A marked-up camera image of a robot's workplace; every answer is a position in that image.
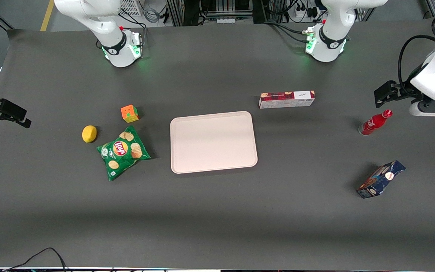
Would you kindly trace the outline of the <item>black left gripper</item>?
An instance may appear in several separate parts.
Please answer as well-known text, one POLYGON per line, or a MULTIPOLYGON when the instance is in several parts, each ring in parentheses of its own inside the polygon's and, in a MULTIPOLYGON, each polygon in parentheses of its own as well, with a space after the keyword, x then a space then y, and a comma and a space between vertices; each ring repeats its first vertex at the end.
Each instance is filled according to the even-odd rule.
POLYGON ((374 100, 376 108, 380 108, 385 103, 411 98, 411 103, 416 103, 424 100, 424 95, 416 88, 402 88, 393 80, 389 80, 382 84, 374 91, 374 100))

